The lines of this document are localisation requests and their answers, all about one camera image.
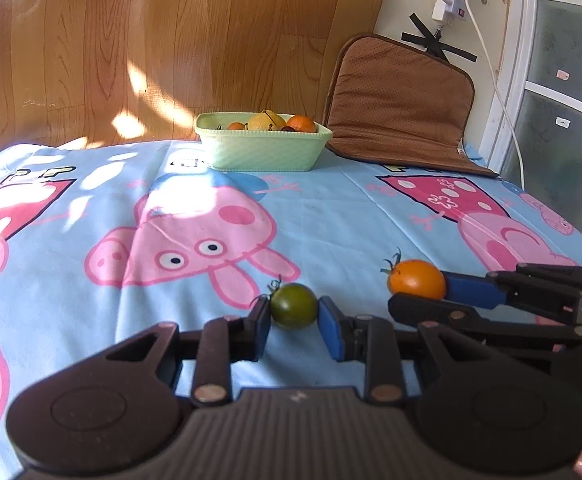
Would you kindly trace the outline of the green tomato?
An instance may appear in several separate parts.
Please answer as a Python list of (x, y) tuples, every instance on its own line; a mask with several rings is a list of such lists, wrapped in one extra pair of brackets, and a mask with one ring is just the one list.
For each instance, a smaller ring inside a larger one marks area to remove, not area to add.
[(270, 317), (280, 327), (304, 330), (317, 321), (318, 299), (309, 287), (297, 282), (285, 282), (279, 275), (269, 283), (267, 290), (267, 294), (255, 297), (251, 306), (264, 299)]

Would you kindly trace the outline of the blue cartoon pig cloth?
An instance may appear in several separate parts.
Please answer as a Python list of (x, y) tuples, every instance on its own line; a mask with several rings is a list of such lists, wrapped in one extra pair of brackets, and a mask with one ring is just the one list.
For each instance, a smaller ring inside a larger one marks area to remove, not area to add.
[(0, 152), (0, 479), (25, 388), (146, 328), (241, 316), (279, 278), (387, 314), (395, 255), (483, 276), (582, 266), (582, 234), (514, 184), (354, 162), (220, 172), (198, 144)]

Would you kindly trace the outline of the white framed glass door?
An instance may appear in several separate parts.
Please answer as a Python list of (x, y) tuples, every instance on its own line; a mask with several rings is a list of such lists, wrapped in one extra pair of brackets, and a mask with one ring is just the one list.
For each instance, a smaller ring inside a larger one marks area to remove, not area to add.
[(505, 0), (504, 50), (480, 153), (582, 232), (582, 0)]

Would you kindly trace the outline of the brown seat cushion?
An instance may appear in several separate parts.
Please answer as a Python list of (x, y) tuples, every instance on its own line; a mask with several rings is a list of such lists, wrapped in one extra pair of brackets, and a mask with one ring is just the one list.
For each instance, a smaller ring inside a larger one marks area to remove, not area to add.
[(327, 93), (328, 148), (344, 158), (494, 178), (464, 149), (474, 83), (460, 68), (379, 35), (341, 49)]

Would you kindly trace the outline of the orange fruit in basket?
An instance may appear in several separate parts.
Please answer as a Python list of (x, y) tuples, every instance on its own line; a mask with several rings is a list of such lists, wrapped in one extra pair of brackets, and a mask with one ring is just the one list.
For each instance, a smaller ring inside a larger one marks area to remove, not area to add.
[(304, 115), (293, 115), (286, 122), (285, 126), (295, 132), (315, 133), (317, 126), (312, 118)]

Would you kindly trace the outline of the light green basket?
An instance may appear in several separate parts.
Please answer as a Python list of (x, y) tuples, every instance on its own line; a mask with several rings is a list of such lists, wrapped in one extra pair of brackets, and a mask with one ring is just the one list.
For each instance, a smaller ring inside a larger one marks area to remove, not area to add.
[(315, 132), (229, 130), (245, 125), (254, 113), (214, 112), (195, 117), (193, 129), (202, 143), (202, 159), (216, 170), (303, 172), (311, 170), (332, 131), (319, 122)]

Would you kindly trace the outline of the small orange tomato in basket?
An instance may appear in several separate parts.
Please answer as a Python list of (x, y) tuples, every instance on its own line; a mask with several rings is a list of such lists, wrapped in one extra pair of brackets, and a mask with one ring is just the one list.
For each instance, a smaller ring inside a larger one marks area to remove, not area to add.
[(231, 124), (226, 126), (227, 130), (244, 130), (245, 125), (242, 122), (232, 122)]

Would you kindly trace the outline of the wood pattern panel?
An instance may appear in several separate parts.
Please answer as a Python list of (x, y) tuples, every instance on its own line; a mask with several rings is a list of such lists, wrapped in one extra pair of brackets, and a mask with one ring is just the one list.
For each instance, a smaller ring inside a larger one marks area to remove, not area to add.
[(320, 118), (382, 0), (0, 0), (0, 148), (190, 139), (203, 112)]

